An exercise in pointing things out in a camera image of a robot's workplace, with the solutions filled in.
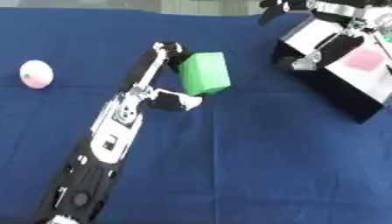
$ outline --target green cube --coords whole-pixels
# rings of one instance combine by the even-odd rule
[[[179,66],[179,75],[189,95],[214,94],[231,85],[222,52],[195,53]]]

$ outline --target pink object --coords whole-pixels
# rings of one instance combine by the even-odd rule
[[[348,67],[355,67],[367,72],[371,72],[376,69],[384,60],[385,57],[380,53],[368,50],[364,47],[359,47],[347,55],[345,64]]]
[[[29,88],[45,88],[53,81],[53,70],[44,61],[29,60],[19,70],[20,79]]]

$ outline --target blue fabric surface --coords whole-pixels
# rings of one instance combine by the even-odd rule
[[[144,111],[100,221],[390,224],[392,115],[359,125],[270,65],[276,40],[305,15],[265,27],[257,19],[1,9],[1,223],[31,217],[130,66],[170,40],[224,52],[233,86],[189,113]],[[26,60],[49,63],[54,83],[25,87],[18,68]],[[180,89],[170,72],[158,84]]]

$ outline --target black box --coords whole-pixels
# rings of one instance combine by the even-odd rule
[[[309,16],[278,40],[272,55],[272,62],[277,64],[282,57],[286,56],[302,57],[310,53],[322,39],[341,29],[338,24]],[[386,44],[390,46],[392,52],[392,43],[386,42]],[[384,58],[371,72],[345,64],[345,61],[352,58],[349,56],[354,55],[354,51],[368,50]],[[354,51],[317,71],[291,73],[308,87],[325,96],[330,102],[344,109],[355,121],[364,123],[386,106],[392,94],[392,76],[386,66],[388,60],[385,52],[373,39],[367,39]]]

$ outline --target pink ball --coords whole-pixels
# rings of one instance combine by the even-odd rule
[[[53,81],[53,70],[41,60],[29,60],[19,70],[20,79],[29,88],[45,88]]]

